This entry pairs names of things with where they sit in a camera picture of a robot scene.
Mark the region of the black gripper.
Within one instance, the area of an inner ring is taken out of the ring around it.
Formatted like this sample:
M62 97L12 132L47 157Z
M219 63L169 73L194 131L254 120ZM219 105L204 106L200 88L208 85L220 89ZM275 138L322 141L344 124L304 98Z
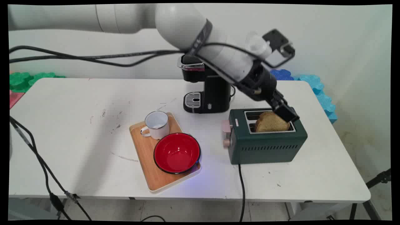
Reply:
M272 111L286 122L295 122L300 119L293 107L290 107L284 95L276 89L277 81L260 60L253 60L252 67L240 85L242 91L254 101L271 102Z

